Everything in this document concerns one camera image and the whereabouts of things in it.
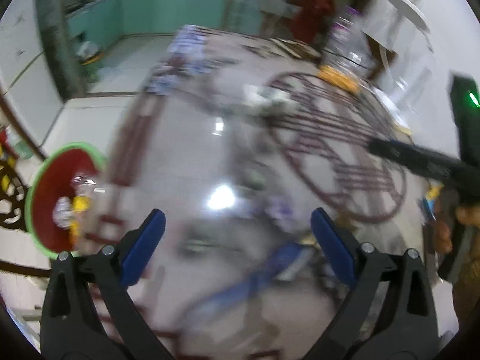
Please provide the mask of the red basin green rim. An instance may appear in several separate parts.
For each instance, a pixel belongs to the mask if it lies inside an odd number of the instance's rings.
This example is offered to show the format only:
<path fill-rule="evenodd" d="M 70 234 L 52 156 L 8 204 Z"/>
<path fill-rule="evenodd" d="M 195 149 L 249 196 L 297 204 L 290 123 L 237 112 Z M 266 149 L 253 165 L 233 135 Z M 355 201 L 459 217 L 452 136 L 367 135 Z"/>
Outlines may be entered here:
<path fill-rule="evenodd" d="M 81 171 L 99 175 L 106 166 L 103 153 L 87 142 L 71 142 L 56 150 L 44 161 L 28 189 L 24 220 L 36 248 L 47 258 L 55 259 L 63 251 L 74 252 L 68 232 L 53 219 L 61 197 L 73 198 L 73 177 Z"/>

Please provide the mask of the black white paper pack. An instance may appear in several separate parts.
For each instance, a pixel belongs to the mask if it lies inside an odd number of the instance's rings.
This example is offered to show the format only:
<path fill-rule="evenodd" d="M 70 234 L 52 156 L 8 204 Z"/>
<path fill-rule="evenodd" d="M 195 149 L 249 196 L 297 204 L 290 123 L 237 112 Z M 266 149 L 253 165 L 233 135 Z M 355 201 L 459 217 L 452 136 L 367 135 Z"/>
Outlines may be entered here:
<path fill-rule="evenodd" d="M 299 105 L 287 91 L 279 88 L 244 85 L 243 94 L 242 106 L 252 116 L 292 115 Z"/>

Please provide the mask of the white desk lamp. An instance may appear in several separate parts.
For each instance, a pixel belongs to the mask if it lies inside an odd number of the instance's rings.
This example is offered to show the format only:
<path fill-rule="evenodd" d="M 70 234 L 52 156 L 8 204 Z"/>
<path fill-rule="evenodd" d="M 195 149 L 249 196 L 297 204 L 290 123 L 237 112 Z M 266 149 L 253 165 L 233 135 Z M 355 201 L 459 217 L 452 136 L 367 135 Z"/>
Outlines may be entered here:
<path fill-rule="evenodd" d="M 383 72 L 375 94 L 394 122 L 406 127 L 431 81 L 434 50 L 422 0 L 385 0 L 389 10 L 379 41 Z"/>

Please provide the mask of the clear plastic water bottle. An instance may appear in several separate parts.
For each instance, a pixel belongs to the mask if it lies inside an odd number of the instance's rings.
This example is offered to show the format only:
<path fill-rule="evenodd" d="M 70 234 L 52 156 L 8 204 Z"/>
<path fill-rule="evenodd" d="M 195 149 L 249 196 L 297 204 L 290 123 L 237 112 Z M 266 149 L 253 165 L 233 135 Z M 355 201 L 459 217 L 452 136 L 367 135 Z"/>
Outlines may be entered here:
<path fill-rule="evenodd" d="M 335 17 L 322 50 L 324 65 L 360 77 L 366 74 L 369 57 L 360 25 L 361 15 L 352 7 Z"/>

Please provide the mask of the green kitchen trash bin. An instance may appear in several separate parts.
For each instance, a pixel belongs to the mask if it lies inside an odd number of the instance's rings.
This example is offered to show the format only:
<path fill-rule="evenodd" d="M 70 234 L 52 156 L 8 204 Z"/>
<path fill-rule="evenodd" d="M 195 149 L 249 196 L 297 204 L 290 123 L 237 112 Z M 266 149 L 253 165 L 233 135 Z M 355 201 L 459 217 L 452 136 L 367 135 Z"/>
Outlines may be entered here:
<path fill-rule="evenodd" d="M 75 52 L 76 59 L 81 67 L 96 63 L 103 57 L 101 47 L 92 41 L 83 41 Z"/>

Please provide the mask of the red hanging garment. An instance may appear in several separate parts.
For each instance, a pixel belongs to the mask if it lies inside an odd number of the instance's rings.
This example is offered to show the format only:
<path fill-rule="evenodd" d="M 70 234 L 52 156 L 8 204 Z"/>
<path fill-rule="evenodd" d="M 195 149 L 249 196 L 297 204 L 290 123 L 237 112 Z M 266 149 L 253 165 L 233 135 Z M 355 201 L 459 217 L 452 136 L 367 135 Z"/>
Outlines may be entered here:
<path fill-rule="evenodd" d="M 290 31 L 293 37 L 311 43 L 321 30 L 323 20 L 335 12 L 335 0 L 304 0 L 302 8 L 293 18 Z"/>

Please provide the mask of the orange snack bag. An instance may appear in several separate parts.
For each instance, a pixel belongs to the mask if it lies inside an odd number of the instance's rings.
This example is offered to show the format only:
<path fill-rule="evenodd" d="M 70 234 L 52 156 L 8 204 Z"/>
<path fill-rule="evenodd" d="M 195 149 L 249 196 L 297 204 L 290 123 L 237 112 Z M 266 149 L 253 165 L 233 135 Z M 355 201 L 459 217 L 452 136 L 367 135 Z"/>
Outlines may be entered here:
<path fill-rule="evenodd" d="M 336 86 L 351 94 L 357 94 L 360 90 L 359 81 L 355 76 L 340 72 L 332 66 L 321 65 L 317 76 L 332 86 Z"/>

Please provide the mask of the white refrigerator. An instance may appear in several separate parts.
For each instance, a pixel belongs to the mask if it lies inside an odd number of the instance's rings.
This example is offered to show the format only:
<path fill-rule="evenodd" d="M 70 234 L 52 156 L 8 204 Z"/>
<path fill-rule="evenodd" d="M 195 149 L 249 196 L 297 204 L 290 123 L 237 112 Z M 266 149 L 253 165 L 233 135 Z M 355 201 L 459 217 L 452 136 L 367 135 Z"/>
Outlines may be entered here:
<path fill-rule="evenodd" d="M 12 0 L 1 18 L 1 94 L 35 146 L 42 146 L 63 102 L 41 43 L 36 0 Z"/>

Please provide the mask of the teal kitchen cabinets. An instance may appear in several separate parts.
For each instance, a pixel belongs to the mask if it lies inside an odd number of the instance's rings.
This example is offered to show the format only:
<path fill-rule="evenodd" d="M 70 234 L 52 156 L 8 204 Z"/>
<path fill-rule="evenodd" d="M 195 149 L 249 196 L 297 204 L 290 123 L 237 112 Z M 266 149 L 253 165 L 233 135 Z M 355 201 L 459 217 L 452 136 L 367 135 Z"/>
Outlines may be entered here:
<path fill-rule="evenodd" d="M 67 17 L 70 38 L 107 50 L 120 38 L 176 33 L 186 24 L 221 26 L 226 0 L 97 0 Z"/>

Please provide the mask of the dark wooden carved chair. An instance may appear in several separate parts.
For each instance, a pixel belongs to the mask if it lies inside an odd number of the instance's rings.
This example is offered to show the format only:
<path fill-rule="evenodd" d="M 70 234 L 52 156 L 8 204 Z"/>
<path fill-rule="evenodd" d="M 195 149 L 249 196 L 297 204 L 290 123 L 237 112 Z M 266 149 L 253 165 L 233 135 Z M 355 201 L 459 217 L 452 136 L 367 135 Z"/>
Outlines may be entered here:
<path fill-rule="evenodd" d="M 1 123 L 1 203 L 7 208 L 1 209 L 1 228 L 26 233 L 26 198 L 29 187 L 16 171 L 20 159 L 16 150 L 8 143 L 7 127 Z M 50 269 L 29 267 L 1 259 L 1 271 L 13 275 L 47 279 Z"/>

